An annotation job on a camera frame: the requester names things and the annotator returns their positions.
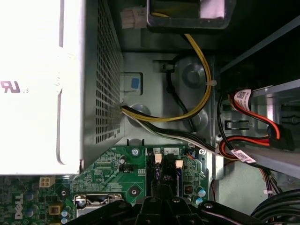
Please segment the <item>white wire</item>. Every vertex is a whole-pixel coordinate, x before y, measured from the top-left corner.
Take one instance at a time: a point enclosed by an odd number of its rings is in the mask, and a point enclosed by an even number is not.
[[[201,148],[201,149],[204,149],[204,150],[206,150],[206,151],[208,151],[208,152],[211,152],[212,154],[217,155],[217,153],[215,153],[215,152],[213,152],[213,151],[207,149],[206,147],[204,147],[203,145],[201,145],[201,144],[198,143],[198,142],[195,142],[195,141],[193,141],[193,140],[190,140],[190,139],[188,139],[188,138],[181,137],[181,136],[166,135],[166,134],[162,134],[162,133],[159,133],[159,132],[155,132],[155,131],[151,130],[150,128],[146,127],[144,124],[142,124],[142,123],[141,123],[139,120],[137,120],[136,118],[134,118],[134,117],[128,115],[126,112],[122,111],[122,113],[123,113],[124,115],[126,115],[127,117],[129,117],[129,118],[133,119],[134,121],[136,121],[136,122],[137,122],[138,124],[140,124],[144,129],[146,129],[147,131],[149,131],[149,132],[152,133],[152,134],[161,136],[161,137],[163,137],[163,138],[176,139],[176,140],[186,141],[186,142],[188,142],[188,143],[193,144],[194,146],[197,146],[197,147],[199,147],[199,148]]]

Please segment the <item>white connector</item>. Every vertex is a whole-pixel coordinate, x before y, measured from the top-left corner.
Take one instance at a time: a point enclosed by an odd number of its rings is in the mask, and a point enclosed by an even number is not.
[[[49,188],[53,184],[55,184],[55,176],[39,178],[39,187],[40,188]]]

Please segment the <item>yellow wire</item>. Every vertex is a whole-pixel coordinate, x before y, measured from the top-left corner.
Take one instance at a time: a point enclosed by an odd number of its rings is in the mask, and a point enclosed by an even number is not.
[[[152,13],[152,15],[154,16],[160,16],[160,17],[168,17],[165,14],[162,13]],[[203,68],[205,71],[205,75],[206,75],[206,80],[207,83],[210,83],[211,81],[211,73],[210,73],[210,67],[207,63],[207,60],[205,58],[205,56],[203,55],[201,49],[199,48],[199,46],[197,45],[197,43],[195,42],[195,40],[192,38],[192,36],[190,36],[189,34],[185,34],[186,38],[188,39],[188,41],[190,42],[191,46],[193,47],[193,49],[195,50],[195,52],[197,53],[201,63],[203,64]],[[200,103],[191,111],[189,111],[188,113],[182,115],[182,116],[177,116],[177,117],[171,117],[171,118],[152,118],[152,117],[148,117],[148,116],[143,116],[143,115],[139,115],[136,113],[133,113],[131,111],[128,111],[124,108],[122,108],[122,110],[127,113],[128,115],[138,119],[138,120],[142,120],[142,121],[148,121],[148,122],[168,122],[168,121],[174,121],[174,120],[181,120],[181,119],[185,119],[189,116],[192,116],[193,114],[197,113],[197,111],[199,111],[200,109],[202,109],[205,104],[207,103],[209,97],[210,97],[210,92],[211,92],[211,86],[209,84],[207,84],[207,88],[206,91],[204,93],[203,99],[200,101]]]

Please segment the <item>ventilation grille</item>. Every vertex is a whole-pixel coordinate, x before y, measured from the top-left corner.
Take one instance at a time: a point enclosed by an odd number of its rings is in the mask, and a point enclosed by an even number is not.
[[[96,71],[96,143],[120,133],[120,68],[122,55],[103,0],[98,1]]]

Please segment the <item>dell logo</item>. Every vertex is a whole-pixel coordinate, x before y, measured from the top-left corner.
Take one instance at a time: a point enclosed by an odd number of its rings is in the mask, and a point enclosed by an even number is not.
[[[23,194],[15,197],[15,219],[23,219]]]

